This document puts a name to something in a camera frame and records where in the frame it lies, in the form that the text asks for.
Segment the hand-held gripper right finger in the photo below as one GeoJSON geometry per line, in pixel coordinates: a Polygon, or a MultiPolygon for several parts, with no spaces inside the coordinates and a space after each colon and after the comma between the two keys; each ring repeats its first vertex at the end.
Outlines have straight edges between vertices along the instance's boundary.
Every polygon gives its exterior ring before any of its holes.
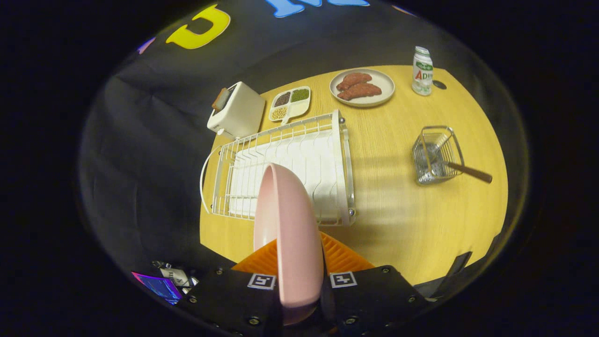
{"type": "Polygon", "coordinates": [[[383,337],[428,309],[426,297],[395,267],[374,266],[325,233],[321,243],[320,309],[328,337],[383,337]]]}

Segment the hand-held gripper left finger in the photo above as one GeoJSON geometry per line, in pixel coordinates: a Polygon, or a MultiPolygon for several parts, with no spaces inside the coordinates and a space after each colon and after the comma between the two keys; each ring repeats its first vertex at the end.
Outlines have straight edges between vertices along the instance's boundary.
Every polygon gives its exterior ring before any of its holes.
{"type": "Polygon", "coordinates": [[[231,260],[199,245],[188,259],[198,284],[180,310],[227,337],[280,337],[283,312],[276,274],[233,270],[231,260]]]}

